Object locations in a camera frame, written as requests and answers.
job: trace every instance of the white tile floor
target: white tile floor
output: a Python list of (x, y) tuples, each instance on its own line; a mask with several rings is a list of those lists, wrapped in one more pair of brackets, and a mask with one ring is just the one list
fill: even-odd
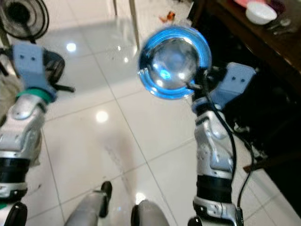
[[(39, 44), (66, 59), (59, 93), (43, 128), (41, 166), (31, 169), (28, 226), (62, 226), (80, 200), (111, 180), (110, 212), (100, 225), (129, 225), (136, 195), (155, 201), (171, 226), (187, 225), (196, 193), (196, 144), (189, 101), (165, 101), (144, 91), (136, 76), (135, 47), (127, 0), (47, 0), (50, 29)], [(158, 16), (186, 4), (136, 0), (141, 42), (164, 26)], [(69, 43), (76, 50), (66, 49)], [(250, 158), (238, 143), (233, 199)], [(248, 226), (297, 226), (301, 220), (264, 171), (253, 174), (242, 206)]]

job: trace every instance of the wooden table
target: wooden table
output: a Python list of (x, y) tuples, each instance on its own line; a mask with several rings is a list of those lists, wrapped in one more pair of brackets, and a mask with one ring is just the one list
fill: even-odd
[(201, 26), (201, 13), (206, 10), (218, 17), (229, 30), (261, 60), (268, 63), (275, 74), (301, 96), (301, 3), (283, 0), (286, 11), (279, 17), (290, 18), (298, 28), (293, 34), (273, 35), (266, 26), (252, 24), (245, 16), (245, 8), (233, 0), (199, 0), (193, 26)]

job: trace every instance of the white bowl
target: white bowl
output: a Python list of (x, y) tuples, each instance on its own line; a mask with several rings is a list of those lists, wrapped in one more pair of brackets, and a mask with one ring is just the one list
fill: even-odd
[(246, 17), (254, 24), (264, 25), (275, 20), (277, 13), (265, 3), (250, 1), (246, 6)]

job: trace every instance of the chair leg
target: chair leg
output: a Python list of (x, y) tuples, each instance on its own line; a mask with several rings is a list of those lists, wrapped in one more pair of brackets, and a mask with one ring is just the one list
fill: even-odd
[(117, 2), (116, 0), (113, 0), (114, 10), (115, 10), (115, 16), (117, 16)]
[(130, 3), (130, 9), (131, 9), (131, 15), (132, 15), (132, 21), (135, 31), (135, 39), (137, 44), (137, 49), (140, 49), (140, 42), (139, 42), (139, 33), (138, 33), (138, 24), (137, 24), (137, 16), (136, 16), (136, 7), (135, 7), (135, 0), (129, 0)]

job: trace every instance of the blue rim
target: blue rim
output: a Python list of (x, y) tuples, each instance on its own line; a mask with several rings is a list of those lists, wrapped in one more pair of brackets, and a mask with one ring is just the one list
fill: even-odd
[(186, 87), (179, 89), (164, 89), (152, 81), (148, 69), (144, 68), (141, 65), (141, 57), (143, 54), (146, 53), (147, 56), (150, 50), (152, 50), (161, 42), (171, 38), (182, 38), (191, 41), (192, 45), (196, 48), (196, 51), (198, 53), (199, 67), (201, 68), (210, 69), (212, 64), (212, 57), (206, 39), (197, 30), (193, 28), (170, 26), (157, 32), (148, 39), (147, 43), (144, 45), (141, 51), (139, 59), (140, 71), (138, 74), (140, 80), (142, 81), (145, 88), (157, 97), (164, 99), (179, 99), (191, 95), (193, 93), (193, 90), (187, 89)]

